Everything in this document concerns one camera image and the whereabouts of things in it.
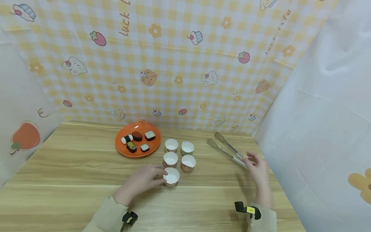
sleeve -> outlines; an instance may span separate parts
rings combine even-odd
[[[277,214],[275,211],[255,203],[251,203],[250,206],[257,207],[262,217],[259,220],[250,220],[248,232],[277,232]]]
[[[122,217],[127,210],[128,207],[116,203],[109,197],[104,200],[83,232],[120,232],[123,225]]]

paper cup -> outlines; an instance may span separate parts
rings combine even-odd
[[[170,138],[165,141],[165,152],[172,151],[176,153],[178,150],[178,146],[179,146],[178,141]]]
[[[174,152],[167,152],[164,154],[164,166],[176,167],[178,162],[178,155]]]
[[[179,171],[173,167],[167,167],[165,171],[167,172],[167,175],[164,175],[164,179],[166,180],[165,185],[167,187],[175,186],[179,181]]]
[[[185,155],[192,155],[194,151],[194,145],[191,142],[183,141],[182,148],[180,149],[180,153]]]
[[[193,155],[183,156],[182,164],[180,165],[183,171],[186,171],[186,172],[193,171],[195,166],[196,166],[196,159],[193,157]]]

white fabric backdrop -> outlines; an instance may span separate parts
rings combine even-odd
[[[22,167],[42,142],[62,122],[46,99],[41,86],[23,64],[16,46],[0,28],[0,188]],[[11,137],[23,121],[37,125],[38,146],[10,156]]]
[[[371,168],[370,11],[339,1],[256,134],[307,231],[371,231],[371,205],[347,181]]]

sushi roll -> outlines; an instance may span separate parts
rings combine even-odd
[[[129,134],[129,135],[126,135],[125,137],[122,137],[121,142],[122,144],[127,144],[128,142],[133,141],[133,139],[134,139],[133,136]]]
[[[137,146],[133,142],[128,142],[127,147],[131,153],[134,153],[137,151]]]
[[[143,151],[143,152],[146,152],[150,149],[150,147],[148,146],[147,143],[143,144],[142,146],[140,146],[140,149]]]
[[[141,133],[134,131],[132,135],[133,135],[134,141],[138,141],[138,142],[142,141],[143,136]]]
[[[153,133],[153,131],[146,132],[144,135],[147,141],[152,141],[156,138],[156,135]]]

metal tongs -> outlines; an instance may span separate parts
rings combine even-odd
[[[243,156],[241,155],[241,153],[239,153],[234,147],[232,147],[232,145],[230,145],[227,142],[227,140],[219,132],[215,132],[214,137],[217,140],[219,140],[220,142],[222,142],[223,144],[225,144],[231,151],[233,151],[237,155],[237,157],[235,157],[234,155],[229,154],[226,150],[219,147],[219,145],[216,144],[212,139],[207,140],[207,144],[209,146],[214,148],[216,151],[219,151],[222,154],[226,155],[229,159],[233,160],[235,163],[237,163],[241,167],[247,169],[245,163],[242,161]]]

